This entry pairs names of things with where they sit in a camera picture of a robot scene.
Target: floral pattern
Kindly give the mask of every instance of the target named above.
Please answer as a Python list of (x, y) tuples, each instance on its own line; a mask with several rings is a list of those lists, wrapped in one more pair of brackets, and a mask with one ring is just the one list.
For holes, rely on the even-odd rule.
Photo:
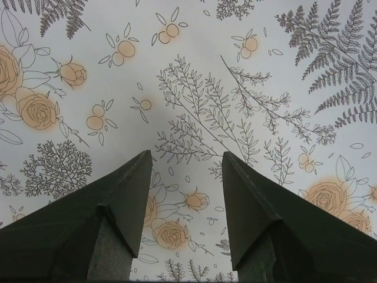
[(151, 149), (131, 279), (236, 282), (232, 151), (377, 239), (373, 1), (0, 2), (1, 227)]

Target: rose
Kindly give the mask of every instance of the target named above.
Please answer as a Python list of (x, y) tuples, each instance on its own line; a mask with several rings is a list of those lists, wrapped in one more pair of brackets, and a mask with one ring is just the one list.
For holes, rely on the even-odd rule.
[(331, 182), (312, 187), (305, 199), (334, 216), (339, 216), (346, 206), (345, 192), (336, 183)]
[(157, 243), (166, 249), (176, 249), (186, 241), (184, 229), (173, 221), (155, 219), (151, 224), (153, 238)]
[(157, 204), (156, 199), (148, 197), (147, 208), (145, 210), (144, 227), (150, 226), (152, 221), (157, 217)]
[(353, 213), (349, 210), (343, 210), (340, 213), (339, 218), (363, 233), (368, 233), (368, 231), (371, 230), (371, 227), (369, 227), (369, 217), (365, 218), (360, 213)]
[(69, 85), (80, 85), (87, 79), (84, 67), (74, 63), (61, 66), (59, 74), (61, 79)]
[(17, 111), (28, 126), (44, 130), (56, 123), (55, 107), (46, 96), (20, 87), (16, 91), (16, 100)]
[(16, 89), (22, 85), (24, 73), (16, 58), (0, 45), (0, 100), (6, 94), (14, 95)]
[(188, 208), (192, 208), (196, 211), (203, 210), (210, 203), (210, 199), (205, 193), (194, 193), (192, 195), (184, 195), (184, 197)]

